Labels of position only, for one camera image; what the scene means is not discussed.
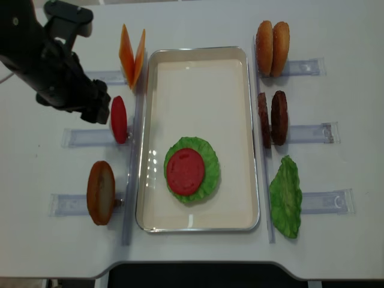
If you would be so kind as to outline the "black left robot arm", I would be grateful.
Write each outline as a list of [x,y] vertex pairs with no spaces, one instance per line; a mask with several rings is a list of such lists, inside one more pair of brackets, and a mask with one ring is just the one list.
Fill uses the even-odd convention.
[[105,124],[107,85],[91,80],[72,51],[76,37],[90,36],[93,12],[47,1],[44,13],[48,22],[41,25],[32,1],[1,1],[1,62],[37,93],[37,103]]

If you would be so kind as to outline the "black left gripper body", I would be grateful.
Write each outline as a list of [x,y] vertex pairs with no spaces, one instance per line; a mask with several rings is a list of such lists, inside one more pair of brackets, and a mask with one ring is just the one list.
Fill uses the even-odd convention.
[[109,118],[111,97],[107,85],[101,80],[93,80],[83,93],[83,106],[80,118],[92,124],[106,124]]

